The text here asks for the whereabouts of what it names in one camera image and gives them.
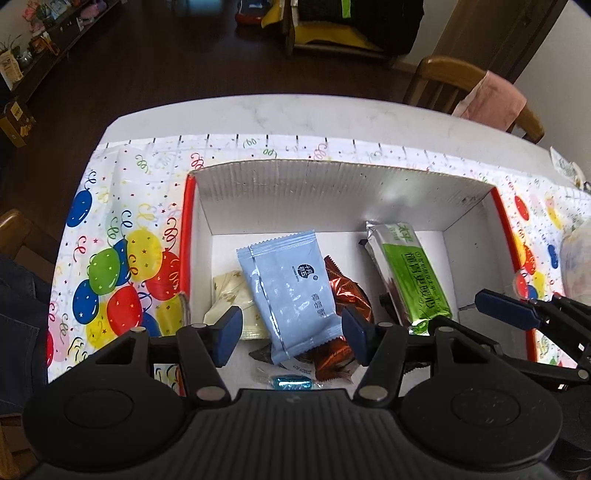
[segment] cardboard box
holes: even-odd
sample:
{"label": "cardboard box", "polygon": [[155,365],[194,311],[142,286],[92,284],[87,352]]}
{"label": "cardboard box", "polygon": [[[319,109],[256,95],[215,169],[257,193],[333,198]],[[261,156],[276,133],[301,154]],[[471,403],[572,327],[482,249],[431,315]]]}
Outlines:
{"label": "cardboard box", "polygon": [[11,100],[4,106],[0,117],[0,128],[14,144],[15,147],[24,147],[35,119],[29,113],[27,106],[18,101],[18,98]]}
{"label": "cardboard box", "polygon": [[[475,309],[458,312],[472,304],[482,288],[512,294],[515,273],[504,217],[493,186],[463,177],[338,161],[218,164],[189,174],[181,229],[181,290],[189,296],[191,321],[201,322],[212,304],[212,277],[240,269],[237,248],[314,229],[323,256],[330,255],[361,285],[375,321],[386,321],[378,301],[386,289],[358,242],[366,238],[366,220],[403,221],[417,232],[454,319],[498,340],[508,354],[526,358],[523,331]],[[253,349],[241,342],[220,370],[232,394],[256,386],[254,361],[248,356]]]}

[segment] red foil wrapper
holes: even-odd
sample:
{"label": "red foil wrapper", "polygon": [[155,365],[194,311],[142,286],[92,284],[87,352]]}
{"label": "red foil wrapper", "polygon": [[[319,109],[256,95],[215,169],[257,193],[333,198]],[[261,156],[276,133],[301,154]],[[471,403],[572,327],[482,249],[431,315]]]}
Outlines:
{"label": "red foil wrapper", "polygon": [[[335,298],[336,313],[341,315],[343,308],[354,306],[368,321],[374,322],[374,314],[367,295],[353,280],[343,275],[330,257],[324,258],[329,275],[330,288]],[[316,380],[327,381],[333,378],[350,377],[342,368],[353,361],[353,352],[344,337],[335,338],[320,345],[311,352],[316,367]]]}

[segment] blue snack packet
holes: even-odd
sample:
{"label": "blue snack packet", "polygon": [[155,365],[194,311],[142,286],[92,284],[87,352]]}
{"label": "blue snack packet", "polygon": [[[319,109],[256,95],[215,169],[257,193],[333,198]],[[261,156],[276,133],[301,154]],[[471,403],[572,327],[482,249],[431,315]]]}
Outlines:
{"label": "blue snack packet", "polygon": [[343,335],[324,259],[313,231],[236,251],[280,364]]}

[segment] plastic bag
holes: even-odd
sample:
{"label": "plastic bag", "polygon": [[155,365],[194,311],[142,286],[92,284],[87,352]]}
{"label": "plastic bag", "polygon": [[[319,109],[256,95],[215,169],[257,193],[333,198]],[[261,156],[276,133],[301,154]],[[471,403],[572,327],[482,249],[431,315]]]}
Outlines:
{"label": "plastic bag", "polygon": [[267,240],[237,253],[271,334],[274,364],[343,335],[314,232]]}
{"label": "plastic bag", "polygon": [[564,238],[560,264],[565,295],[591,305],[591,220]]}
{"label": "plastic bag", "polygon": [[234,270],[213,279],[215,303],[205,314],[203,323],[213,325],[232,306],[242,310],[242,335],[240,340],[269,338],[269,331],[252,298],[252,293],[242,272]]}
{"label": "plastic bag", "polygon": [[428,322],[437,315],[452,313],[429,259],[408,223],[366,223],[366,250],[372,257],[398,320],[413,333],[427,333]]}
{"label": "plastic bag", "polygon": [[292,371],[289,366],[271,365],[257,362],[254,365],[253,379],[259,385],[272,390],[327,390],[331,388],[345,388],[353,391],[355,386],[350,380],[335,378],[321,382],[314,375],[306,375]]}

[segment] yellow balloon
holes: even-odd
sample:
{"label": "yellow balloon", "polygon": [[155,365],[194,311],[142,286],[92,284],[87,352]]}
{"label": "yellow balloon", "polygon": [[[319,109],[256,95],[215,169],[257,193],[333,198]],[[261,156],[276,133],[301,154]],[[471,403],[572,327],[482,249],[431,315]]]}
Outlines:
{"label": "yellow balloon", "polygon": [[162,247],[158,236],[140,228],[127,236],[127,260],[135,281],[152,278],[162,266]]}
{"label": "yellow balloon", "polygon": [[523,246],[523,242],[517,236],[516,233],[513,234],[513,242],[515,243],[515,248],[517,249],[517,256],[519,257],[519,266],[523,267],[525,264],[525,248]]}
{"label": "yellow balloon", "polygon": [[117,336],[107,320],[107,304],[99,303],[99,313],[95,319],[86,325],[86,339],[97,350],[115,340]]}
{"label": "yellow balloon", "polygon": [[552,223],[554,224],[554,226],[558,230],[562,230],[562,223],[560,222],[560,219],[558,218],[558,215],[556,214],[556,210],[554,210],[551,207],[548,207],[548,216],[550,217],[550,220],[552,220]]}
{"label": "yellow balloon", "polygon": [[541,299],[544,297],[544,292],[546,290],[546,276],[537,270],[531,277],[531,282],[534,284],[534,288],[536,292],[538,292],[538,298]]}
{"label": "yellow balloon", "polygon": [[550,351],[550,343],[546,337],[542,337],[538,342],[538,350],[540,351],[540,356],[545,356],[548,351]]}
{"label": "yellow balloon", "polygon": [[174,335],[183,326],[183,307],[178,294],[156,307],[156,321],[163,336]]}

